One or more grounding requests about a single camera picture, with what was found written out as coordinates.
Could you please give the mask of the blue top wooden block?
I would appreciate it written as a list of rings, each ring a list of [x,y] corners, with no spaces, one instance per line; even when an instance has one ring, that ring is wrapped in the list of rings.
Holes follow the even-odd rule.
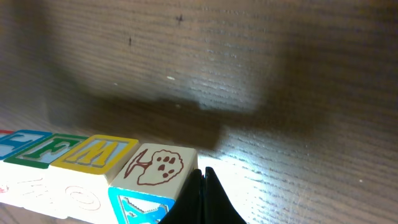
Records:
[[[117,221],[159,223],[197,167],[198,154],[194,148],[142,144],[108,189]]]

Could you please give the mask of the wooden block blue side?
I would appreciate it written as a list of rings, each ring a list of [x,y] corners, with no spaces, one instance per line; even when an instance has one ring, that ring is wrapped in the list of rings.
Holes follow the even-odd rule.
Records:
[[[17,171],[5,159],[13,156],[24,148],[38,143],[51,136],[51,132],[21,129],[15,132],[1,131],[1,202],[16,207],[22,207],[22,200],[18,196],[14,184],[17,180]]]

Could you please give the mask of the wooden block teal side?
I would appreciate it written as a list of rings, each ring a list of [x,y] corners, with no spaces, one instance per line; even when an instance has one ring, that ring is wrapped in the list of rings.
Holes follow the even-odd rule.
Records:
[[[108,188],[138,146],[137,139],[96,134],[53,161],[49,184],[61,212],[85,222],[116,223]]]

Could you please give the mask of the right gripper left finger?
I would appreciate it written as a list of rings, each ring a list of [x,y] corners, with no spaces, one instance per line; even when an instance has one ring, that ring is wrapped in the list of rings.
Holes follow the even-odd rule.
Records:
[[[175,204],[159,224],[201,224],[201,181],[201,170],[193,170]]]

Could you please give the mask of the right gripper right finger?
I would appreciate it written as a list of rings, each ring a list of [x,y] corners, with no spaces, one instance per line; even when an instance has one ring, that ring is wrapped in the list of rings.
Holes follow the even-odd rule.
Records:
[[[205,224],[246,224],[212,167],[205,168],[203,179],[203,221]]]

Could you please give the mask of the plain cream wooden block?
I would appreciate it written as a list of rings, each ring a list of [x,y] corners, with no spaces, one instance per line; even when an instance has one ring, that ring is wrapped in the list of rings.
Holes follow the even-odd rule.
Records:
[[[87,139],[86,136],[52,134],[1,162],[1,202],[66,219],[50,186],[49,166]]]

